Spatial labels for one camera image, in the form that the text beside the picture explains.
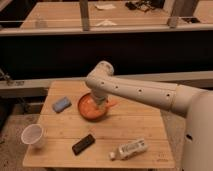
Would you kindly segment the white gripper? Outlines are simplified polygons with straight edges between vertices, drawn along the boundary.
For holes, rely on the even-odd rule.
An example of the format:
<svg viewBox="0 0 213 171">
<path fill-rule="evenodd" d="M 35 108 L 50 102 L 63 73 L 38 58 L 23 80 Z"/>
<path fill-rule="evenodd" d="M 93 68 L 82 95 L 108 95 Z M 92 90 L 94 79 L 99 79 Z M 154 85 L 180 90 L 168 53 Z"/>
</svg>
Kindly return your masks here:
<svg viewBox="0 0 213 171">
<path fill-rule="evenodd" d="M 98 108 L 103 108 L 106 105 L 107 98 L 108 98 L 106 94 L 96 95 L 92 93 L 91 96 Z"/>
</svg>

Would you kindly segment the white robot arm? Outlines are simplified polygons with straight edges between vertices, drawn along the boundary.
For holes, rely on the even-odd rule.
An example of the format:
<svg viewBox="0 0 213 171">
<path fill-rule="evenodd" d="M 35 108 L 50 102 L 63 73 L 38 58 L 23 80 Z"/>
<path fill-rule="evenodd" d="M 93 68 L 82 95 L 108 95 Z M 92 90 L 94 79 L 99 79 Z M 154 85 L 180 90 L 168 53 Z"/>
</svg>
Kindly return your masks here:
<svg viewBox="0 0 213 171">
<path fill-rule="evenodd" d="M 118 78 L 107 61 L 94 67 L 85 84 L 97 104 L 113 94 L 185 117 L 181 171 L 213 171 L 213 91 Z"/>
</svg>

